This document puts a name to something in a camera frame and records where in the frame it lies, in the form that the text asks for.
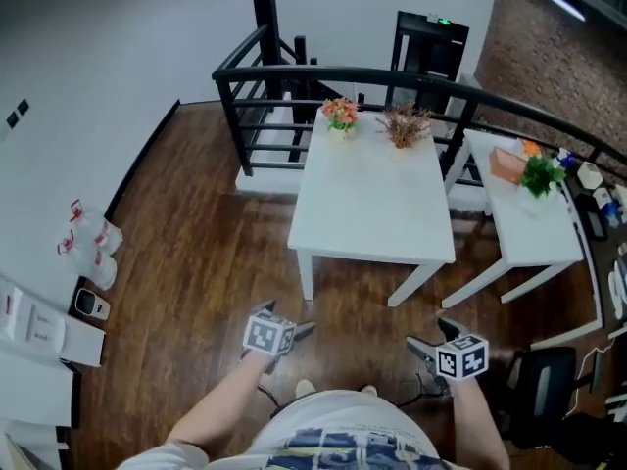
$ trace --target black railing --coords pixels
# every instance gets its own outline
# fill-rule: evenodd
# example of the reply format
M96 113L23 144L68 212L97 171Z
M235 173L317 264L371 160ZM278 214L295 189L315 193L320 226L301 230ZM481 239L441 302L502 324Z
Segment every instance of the black railing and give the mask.
M300 144L301 137L303 132L311 131L314 128L313 120L315 110L322 105L322 101L310 99L311 92L316 85L319 86L320 82L323 81L385 85L393 88L406 88L464 100L465 105L459 117L450 117L440 114L434 114L432 117L433 119L455 125L451 138L434 138L436 143L446 146L446 150L440 157L442 174L445 177L463 142L463 131L467 128L522 138L534 141L540 146L552 151L558 150L557 145L545 142L534 136L476 121L475 116L477 115L477 111L482 107L496 108L518 117L533 120L590 145L593 150L587 156L573 153L574 157L580 161L594 162L600 155L606 154L622 165L627 165L627 156L621 154L606 142L576 125L538 108L497 96L481 89L440 78L421 76L396 70L322 67L317 65L317 60L314 58L311 59L311 64L307 66L305 37L296 37L294 49L278 37L278 24L274 0L254 0L254 3L258 29L251 33L213 74L213 79L216 81L226 119L231 130L231 137L237 150L242 169L246 175L252 175L254 167L303 168L303 164L296 163L300 153L307 151L307 148ZM241 60L258 43L262 50L261 58L258 57L253 62L252 66L239 67L238 65ZM286 59L282 58L280 55L281 50L286 51L296 64L292 65ZM253 94L249 93L245 99L236 99L236 96L241 92L244 84L247 82L257 82L251 91ZM264 82L266 86L265 96L255 98L254 92L261 82ZM236 83L233 90L231 90L230 87L231 83ZM284 92L288 88L293 99L283 99ZM381 112L386 109L385 105L365 104L363 102L363 95L360 95L359 101L361 102L360 109L362 111ZM265 123L267 114L276 107L291 108L294 123ZM258 109L263 110L255 121L243 121L243 114L251 109L253 111ZM294 131L293 144L258 145L256 141L260 132L262 130L271 129ZM255 150L289 151L290 162L251 162L250 156ZM627 181L627 176L624 174L606 165L597 164L597 166L601 170ZM476 181L469 180L460 180L459 182L462 182L462 184L480 184Z

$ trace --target wooden floor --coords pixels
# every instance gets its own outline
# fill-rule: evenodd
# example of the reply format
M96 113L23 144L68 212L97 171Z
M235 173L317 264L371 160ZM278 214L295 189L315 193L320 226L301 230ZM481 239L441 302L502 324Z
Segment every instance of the wooden floor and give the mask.
M295 200L239 195L237 171L220 107L200 105L179 109L133 177L114 217L124 234L118 280L103 295L112 304L103 366L84 373L72 468L110 470L162 443L175 421L235 366L247 314L267 299L277 299L281 315L318 323L265 379L279 401L293 397L301 377L320 389L371 383L387 400L408 400L418 389L419 364L404 337L441 341L435 325L441 300L499 258L492 223L471 233L475 223L456 219L458 261L399 307L386 307L386 300L410 266L330 258L318 260L315 300L305 303L296 257L286 245ZM488 398L512 351L593 318L582 263L501 305L498 295L529 276L514 271L446 312L490 340L495 362L481 378ZM603 332L572 343L580 358L596 344L604 344ZM582 391L580 405L603 415L607 393ZM269 399L257 394L220 455L244 450L272 411ZM443 456L453 457L448 400L421 400L406 413ZM571 468L550 449L514 450L512 462L513 468Z

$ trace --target green leaves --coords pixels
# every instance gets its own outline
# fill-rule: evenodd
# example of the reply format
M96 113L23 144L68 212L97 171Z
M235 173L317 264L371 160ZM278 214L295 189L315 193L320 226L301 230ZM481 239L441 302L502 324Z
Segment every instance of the green leaves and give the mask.
M561 167L555 167L551 159L530 157L520 184L527 188L536 199L549 195L551 183L559 183L566 177Z

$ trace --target person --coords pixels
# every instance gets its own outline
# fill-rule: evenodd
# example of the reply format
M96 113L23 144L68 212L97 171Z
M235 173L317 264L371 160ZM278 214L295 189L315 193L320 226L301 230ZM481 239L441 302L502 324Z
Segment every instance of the person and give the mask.
M439 458L424 432L374 387L317 393L301 380L296 400L274 416L246 452L210 462L200 447L237 429L274 358L251 351L172 428L163 446L119 470L455 469L507 470L509 458L477 382L450 381L456 464Z

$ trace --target shirt sleeve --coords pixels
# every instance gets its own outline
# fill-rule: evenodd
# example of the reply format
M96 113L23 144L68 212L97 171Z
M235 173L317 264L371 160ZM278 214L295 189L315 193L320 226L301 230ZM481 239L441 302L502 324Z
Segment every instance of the shirt sleeve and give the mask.
M118 470L202 470L209 458L199 448L189 444L166 444L134 456Z

